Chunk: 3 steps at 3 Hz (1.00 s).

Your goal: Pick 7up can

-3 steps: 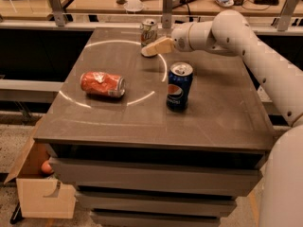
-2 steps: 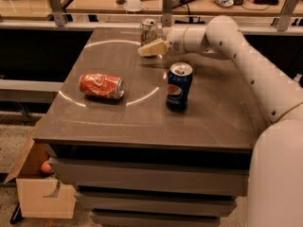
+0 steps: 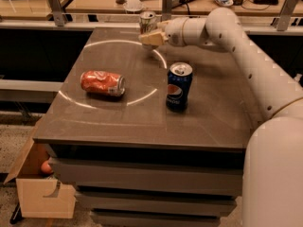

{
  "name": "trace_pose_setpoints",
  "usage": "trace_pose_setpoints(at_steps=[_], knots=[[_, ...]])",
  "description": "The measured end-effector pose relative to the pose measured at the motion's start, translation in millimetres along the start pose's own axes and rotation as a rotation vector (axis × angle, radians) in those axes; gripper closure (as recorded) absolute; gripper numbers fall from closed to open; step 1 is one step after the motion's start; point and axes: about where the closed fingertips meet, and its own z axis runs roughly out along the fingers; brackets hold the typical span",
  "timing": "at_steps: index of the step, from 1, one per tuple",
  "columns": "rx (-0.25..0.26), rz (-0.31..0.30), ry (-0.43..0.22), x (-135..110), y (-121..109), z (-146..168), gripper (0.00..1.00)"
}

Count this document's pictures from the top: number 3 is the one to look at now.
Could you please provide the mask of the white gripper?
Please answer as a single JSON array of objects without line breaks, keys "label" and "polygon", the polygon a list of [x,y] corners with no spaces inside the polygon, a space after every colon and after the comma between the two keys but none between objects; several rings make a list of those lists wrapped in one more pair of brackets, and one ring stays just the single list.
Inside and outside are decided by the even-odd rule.
[{"label": "white gripper", "polygon": [[183,28],[186,21],[187,18],[176,18],[158,22],[157,27],[160,29],[141,34],[138,39],[146,45],[164,45],[168,42],[173,46],[185,46]]}]

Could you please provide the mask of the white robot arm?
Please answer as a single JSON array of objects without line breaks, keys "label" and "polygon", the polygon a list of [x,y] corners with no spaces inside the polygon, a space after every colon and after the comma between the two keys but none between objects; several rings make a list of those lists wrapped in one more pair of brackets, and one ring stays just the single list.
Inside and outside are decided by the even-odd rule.
[{"label": "white robot arm", "polygon": [[302,86],[249,39],[231,9],[161,22],[139,41],[199,47],[211,41],[231,53],[265,118],[246,148],[242,227],[303,227]]}]

